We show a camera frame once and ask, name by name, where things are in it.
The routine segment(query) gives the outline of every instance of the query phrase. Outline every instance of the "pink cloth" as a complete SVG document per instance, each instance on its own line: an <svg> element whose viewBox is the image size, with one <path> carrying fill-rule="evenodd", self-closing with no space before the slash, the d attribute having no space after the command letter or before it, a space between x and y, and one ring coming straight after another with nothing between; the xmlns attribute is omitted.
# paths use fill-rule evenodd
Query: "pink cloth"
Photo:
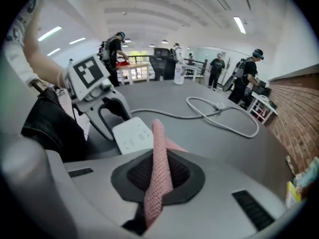
<svg viewBox="0 0 319 239"><path fill-rule="evenodd" d="M152 123L154 136L153 171L145 193L144 212L147 227L151 226L162 210L162 197L173 190L166 149L185 151L165 136L165 128L158 120Z"/></svg>

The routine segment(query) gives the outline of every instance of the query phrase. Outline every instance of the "red brick wall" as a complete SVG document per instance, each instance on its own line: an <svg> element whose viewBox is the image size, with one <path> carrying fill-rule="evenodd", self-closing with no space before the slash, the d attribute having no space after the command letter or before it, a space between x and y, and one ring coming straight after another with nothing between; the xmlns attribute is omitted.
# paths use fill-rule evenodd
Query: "red brick wall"
<svg viewBox="0 0 319 239"><path fill-rule="evenodd" d="M319 157L319 74L273 81L270 88L278 116L268 128L302 172Z"/></svg>

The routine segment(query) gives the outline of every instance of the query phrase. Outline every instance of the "gray cable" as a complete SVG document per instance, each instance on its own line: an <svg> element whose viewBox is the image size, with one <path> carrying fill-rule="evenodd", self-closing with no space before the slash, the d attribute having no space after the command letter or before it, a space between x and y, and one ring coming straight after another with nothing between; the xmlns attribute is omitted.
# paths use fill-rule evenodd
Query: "gray cable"
<svg viewBox="0 0 319 239"><path fill-rule="evenodd" d="M191 99L196 99L196 100L203 101L203 102L213 106L216 109L216 111L213 112L213 113L205 115L204 113L202 113L199 109L197 109L194 105L192 105L190 103L189 100L191 100ZM222 128L222 129L231 131L233 133L236 133L236 134L241 135L241 136L246 137L246 138L254 138L259 132L259 126L258 126L258 123L256 122L255 118L251 114L247 113L245 110L243 110L241 108L231 107L231 106L225 107L223 103L215 104L215 103L213 103L213 102L211 102L209 100L206 100L206 99L203 99L203 98L198 98L198 97L188 97L188 98L186 98L186 102L187 102L188 106L193 111L195 111L198 114L197 116L177 116L177 115L174 115L174 114L170 114L170 113L166 113L166 112L162 112L162 111L158 111L158 110L154 110L154 109L136 109L136 110L132 110L131 113L150 112L150 113L157 113L157 114L166 115L166 116L169 116L169 117L172 117L172 118L175 118L175 119L181 119L181 120L185 120L185 119L186 120L190 120L190 119L194 120L194 119L204 118L211 125L214 125L214 126ZM256 125L256 128L257 128L256 131L253 134L248 135L248 134L239 132L239 131L231 128L231 127L228 127L228 126L225 126L225 125L220 124L218 122L215 122L215 121L213 121L212 119L209 118L210 116L220 114L221 112L229 110L229 109L239 110L240 112L242 112L245 115L249 116L253 120L255 125Z"/></svg>

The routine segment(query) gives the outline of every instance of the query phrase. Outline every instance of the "red object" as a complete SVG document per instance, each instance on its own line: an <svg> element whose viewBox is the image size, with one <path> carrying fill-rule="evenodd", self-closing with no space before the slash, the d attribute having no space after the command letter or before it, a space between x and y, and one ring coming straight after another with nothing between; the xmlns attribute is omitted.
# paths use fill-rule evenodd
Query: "red object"
<svg viewBox="0 0 319 239"><path fill-rule="evenodd" d="M120 67L120 66L128 66L129 62L128 61L123 61L123 62L118 62L116 63L116 67Z"/></svg>

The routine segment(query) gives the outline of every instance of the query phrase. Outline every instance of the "white table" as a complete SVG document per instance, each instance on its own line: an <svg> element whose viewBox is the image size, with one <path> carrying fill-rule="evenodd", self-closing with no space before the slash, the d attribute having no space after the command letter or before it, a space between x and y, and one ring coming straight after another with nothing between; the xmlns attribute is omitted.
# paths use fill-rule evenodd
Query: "white table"
<svg viewBox="0 0 319 239"><path fill-rule="evenodd" d="M252 100L250 106L248 107L247 112L251 114L256 114L258 118L261 118L262 124L265 124L265 122L269 119L271 114L278 115L277 111L273 107L271 107L271 105L269 104L269 101L264 100L261 96L259 96L255 92L252 92L251 95L254 97L254 99Z"/></svg>
<svg viewBox="0 0 319 239"><path fill-rule="evenodd" d="M197 66L190 66L190 65L182 65L184 70L193 70L194 71L194 75L193 75L193 81L196 80L196 75L197 75L197 70L202 70L203 68L199 68Z"/></svg>
<svg viewBox="0 0 319 239"><path fill-rule="evenodd" d="M147 108L180 116L193 116L194 111L186 103L186 98L191 96L223 103L225 106L237 106L224 95L193 81L185 81L183 85L177 85L173 80L145 82L119 86L116 90L125 97L131 110ZM203 102L194 100L192 104L205 114L211 113L211 106ZM105 109L102 109L101 115L110 127L123 122L121 117ZM260 125L256 137L248 139L211 126L203 119L180 120L146 112L133 116L140 117L149 128L152 128L153 120L159 119L165 126L167 137L190 153L233 165L285 200L287 181L293 179L285 160L288 152L265 126ZM237 110L227 110L212 119L246 134L252 134L256 130L255 123ZM93 145L90 147L90 159L120 155L116 143L105 140L93 126L88 135L88 140Z"/></svg>

